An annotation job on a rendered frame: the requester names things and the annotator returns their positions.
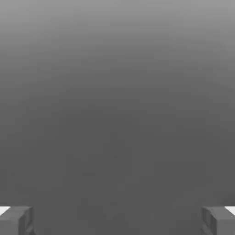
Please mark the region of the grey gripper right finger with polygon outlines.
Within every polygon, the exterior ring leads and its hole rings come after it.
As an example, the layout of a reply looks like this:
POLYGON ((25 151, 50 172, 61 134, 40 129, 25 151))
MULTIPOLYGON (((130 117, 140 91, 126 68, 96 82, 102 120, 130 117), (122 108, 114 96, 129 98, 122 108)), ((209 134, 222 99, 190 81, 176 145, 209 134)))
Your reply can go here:
POLYGON ((203 207, 202 235, 235 235, 235 206, 203 207))

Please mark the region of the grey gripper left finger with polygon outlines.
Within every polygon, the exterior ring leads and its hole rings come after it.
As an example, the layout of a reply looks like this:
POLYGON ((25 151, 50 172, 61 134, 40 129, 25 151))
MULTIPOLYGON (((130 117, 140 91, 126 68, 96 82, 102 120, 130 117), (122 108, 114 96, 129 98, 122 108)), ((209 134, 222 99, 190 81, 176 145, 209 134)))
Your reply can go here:
POLYGON ((31 206, 0 206, 0 235, 35 235, 31 206))

